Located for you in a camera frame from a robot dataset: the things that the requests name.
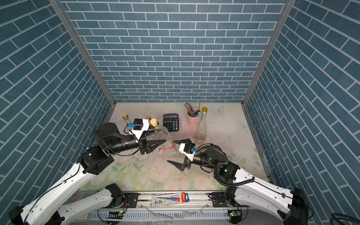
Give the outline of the corked glass bottle red label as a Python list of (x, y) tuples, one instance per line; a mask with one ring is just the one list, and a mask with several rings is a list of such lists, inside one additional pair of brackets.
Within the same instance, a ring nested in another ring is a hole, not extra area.
[(153, 126), (154, 131), (156, 133), (157, 140), (165, 139), (166, 142), (159, 146), (159, 148), (163, 148), (164, 151), (161, 153), (163, 155), (173, 155), (176, 153), (175, 143), (171, 138), (169, 131), (166, 127), (163, 127), (159, 124), (156, 119), (151, 119), (150, 124)]

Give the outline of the short corked glass bottle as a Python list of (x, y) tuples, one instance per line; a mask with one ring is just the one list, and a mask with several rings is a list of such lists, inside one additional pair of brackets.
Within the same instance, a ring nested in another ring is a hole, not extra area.
[(147, 115), (145, 118), (146, 118), (149, 122), (151, 121), (151, 117), (150, 117), (149, 115)]

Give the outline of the clear glass bottle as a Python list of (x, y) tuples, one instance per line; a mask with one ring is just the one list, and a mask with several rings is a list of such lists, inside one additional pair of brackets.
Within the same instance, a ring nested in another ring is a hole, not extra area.
[(127, 113), (123, 113), (122, 114), (123, 120), (125, 122), (125, 128), (124, 128), (124, 133), (125, 134), (130, 134), (130, 127), (129, 124), (131, 123), (131, 119), (129, 118), (129, 115)]

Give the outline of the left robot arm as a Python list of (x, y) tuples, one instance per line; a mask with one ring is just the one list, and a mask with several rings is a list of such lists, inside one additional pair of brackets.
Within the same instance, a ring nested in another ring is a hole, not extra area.
[(116, 124), (108, 122), (93, 136), (97, 145), (87, 149), (68, 172), (44, 194), (25, 206), (16, 206), (9, 212), (14, 225), (68, 225), (81, 216), (100, 208), (123, 207), (125, 196), (117, 184), (106, 186), (100, 192), (78, 202), (65, 202), (114, 162), (114, 155), (128, 150), (149, 154), (166, 142), (165, 139), (147, 140), (153, 134), (146, 119), (136, 119), (129, 135), (122, 135)]

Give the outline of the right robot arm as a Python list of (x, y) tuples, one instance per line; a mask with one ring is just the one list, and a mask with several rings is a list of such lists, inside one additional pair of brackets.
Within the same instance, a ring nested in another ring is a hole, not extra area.
[(226, 187), (223, 199), (228, 206), (248, 206), (261, 210), (284, 225), (307, 225), (314, 211), (309, 206), (303, 190), (290, 190), (264, 181), (239, 165), (231, 162), (222, 149), (212, 143), (198, 148), (190, 139), (175, 141), (179, 152), (185, 156), (183, 163), (170, 161), (180, 171), (198, 165)]

